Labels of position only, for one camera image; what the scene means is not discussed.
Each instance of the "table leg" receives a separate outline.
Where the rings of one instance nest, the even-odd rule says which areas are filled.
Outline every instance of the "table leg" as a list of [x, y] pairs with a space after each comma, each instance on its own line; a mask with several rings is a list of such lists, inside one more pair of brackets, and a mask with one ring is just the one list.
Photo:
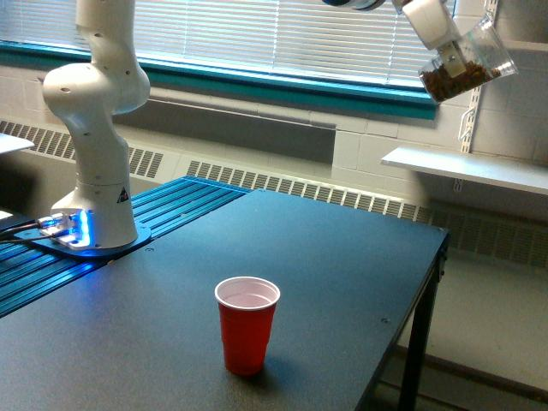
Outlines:
[[413, 328], [409, 338], [398, 411], [413, 411], [415, 407], [417, 392], [419, 391], [420, 372], [425, 358], [426, 343], [428, 342], [434, 301], [436, 300], [441, 274], [440, 265], [439, 261], [435, 264], [425, 292], [420, 297], [419, 303], [414, 310]]

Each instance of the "white shelf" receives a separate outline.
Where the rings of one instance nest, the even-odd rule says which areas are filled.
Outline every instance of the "white shelf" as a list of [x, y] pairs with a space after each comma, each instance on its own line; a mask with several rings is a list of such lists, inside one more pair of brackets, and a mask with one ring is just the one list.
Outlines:
[[530, 193], [548, 194], [548, 167], [507, 158], [432, 148], [398, 147], [384, 156], [382, 164]]
[[504, 40], [504, 47], [509, 50], [525, 51], [546, 51], [548, 52], [548, 43], [533, 43], [530, 41]]
[[16, 152], [17, 150], [24, 150], [33, 146], [34, 144], [29, 140], [0, 133], [0, 154]]

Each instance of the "blue aluminum rail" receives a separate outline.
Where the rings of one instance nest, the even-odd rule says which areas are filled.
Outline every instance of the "blue aluminum rail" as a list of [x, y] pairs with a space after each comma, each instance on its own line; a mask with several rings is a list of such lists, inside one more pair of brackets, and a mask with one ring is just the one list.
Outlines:
[[[154, 240], [249, 191], [198, 177], [179, 178], [135, 195], [135, 222], [149, 227]], [[32, 245], [0, 245], [0, 318], [106, 263], [72, 259]]]

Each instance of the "coffee beans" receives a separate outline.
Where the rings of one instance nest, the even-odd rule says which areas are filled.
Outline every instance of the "coffee beans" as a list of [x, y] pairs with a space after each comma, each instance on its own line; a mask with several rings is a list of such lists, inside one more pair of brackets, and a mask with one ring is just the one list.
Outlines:
[[474, 62], [466, 63], [465, 67], [466, 71], [464, 73], [459, 74], [457, 77], [451, 77], [442, 64], [437, 70], [422, 73], [421, 79], [428, 93], [434, 100], [441, 103], [481, 86], [489, 80], [500, 77], [500, 71], [497, 69], [488, 70]]

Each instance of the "blue led light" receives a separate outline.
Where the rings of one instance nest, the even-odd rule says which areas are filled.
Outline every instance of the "blue led light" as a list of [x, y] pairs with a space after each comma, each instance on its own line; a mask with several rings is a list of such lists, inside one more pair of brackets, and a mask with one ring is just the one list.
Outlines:
[[82, 234], [80, 243], [83, 246], [89, 246], [89, 244], [91, 243], [91, 236], [89, 233], [89, 221], [87, 218], [87, 213], [84, 210], [82, 210], [80, 211], [79, 217], [80, 217], [80, 232]]

